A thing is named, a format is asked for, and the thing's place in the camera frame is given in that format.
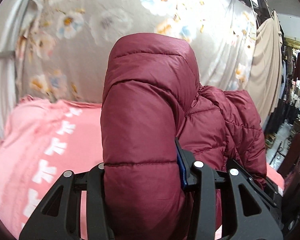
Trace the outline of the maroon quilted puffer jacket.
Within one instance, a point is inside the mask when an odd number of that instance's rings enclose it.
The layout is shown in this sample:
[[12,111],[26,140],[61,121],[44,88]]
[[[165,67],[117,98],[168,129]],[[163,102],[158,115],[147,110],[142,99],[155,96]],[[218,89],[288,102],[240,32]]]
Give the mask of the maroon quilted puffer jacket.
[[263,187],[261,119],[245,90],[203,86],[189,43],[159,34],[112,48],[101,112],[104,191],[116,239],[185,239],[192,197],[183,193],[176,144],[211,168],[234,159]]

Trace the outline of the cluttered clothes shelves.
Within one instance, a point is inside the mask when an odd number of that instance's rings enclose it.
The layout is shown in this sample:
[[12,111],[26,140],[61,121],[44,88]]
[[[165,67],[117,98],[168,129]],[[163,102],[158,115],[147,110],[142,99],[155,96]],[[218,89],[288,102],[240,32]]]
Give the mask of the cluttered clothes shelves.
[[266,121],[264,137],[266,149],[271,149],[280,130],[288,126],[290,131],[285,144],[300,132],[300,41],[291,38],[283,40],[282,80],[277,107]]

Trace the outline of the dark wooden chair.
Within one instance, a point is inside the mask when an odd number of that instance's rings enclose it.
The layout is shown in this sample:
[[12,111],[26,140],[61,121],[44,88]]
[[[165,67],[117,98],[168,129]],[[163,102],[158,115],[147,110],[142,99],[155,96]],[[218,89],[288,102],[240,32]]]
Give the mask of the dark wooden chair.
[[300,216],[300,133],[297,133],[277,172],[284,178],[282,223],[290,230]]

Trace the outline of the pink printed towel blanket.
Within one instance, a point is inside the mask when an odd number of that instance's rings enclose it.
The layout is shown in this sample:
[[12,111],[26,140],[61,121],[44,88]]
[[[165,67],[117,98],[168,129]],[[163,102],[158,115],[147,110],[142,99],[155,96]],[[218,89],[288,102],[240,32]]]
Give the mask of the pink printed towel blanket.
[[[103,161],[102,106],[25,97],[12,111],[0,145],[0,219],[14,237],[63,171]],[[266,178],[282,177],[266,163]]]

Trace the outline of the beige hanging cloth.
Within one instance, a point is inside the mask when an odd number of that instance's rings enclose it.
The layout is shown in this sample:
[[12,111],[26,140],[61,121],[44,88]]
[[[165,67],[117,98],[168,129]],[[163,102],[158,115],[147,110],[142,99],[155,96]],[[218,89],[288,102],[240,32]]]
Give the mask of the beige hanging cloth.
[[245,90],[259,113],[261,124],[279,101],[282,77],[282,32],[276,11],[257,29],[249,80]]

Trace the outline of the white satin curtain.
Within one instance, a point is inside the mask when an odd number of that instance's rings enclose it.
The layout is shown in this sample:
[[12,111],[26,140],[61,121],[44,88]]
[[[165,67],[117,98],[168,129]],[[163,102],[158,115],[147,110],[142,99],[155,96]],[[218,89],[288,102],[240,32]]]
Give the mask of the white satin curtain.
[[15,47],[29,0],[0,0],[0,140],[17,99]]

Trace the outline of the grey floral bed sheet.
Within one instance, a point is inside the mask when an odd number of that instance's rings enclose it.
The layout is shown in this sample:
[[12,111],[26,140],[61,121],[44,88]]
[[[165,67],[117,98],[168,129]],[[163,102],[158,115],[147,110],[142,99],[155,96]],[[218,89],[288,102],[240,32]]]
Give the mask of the grey floral bed sheet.
[[251,0],[29,0],[16,49],[18,95],[101,102],[109,53],[134,33],[188,42],[204,85],[237,90],[249,80]]

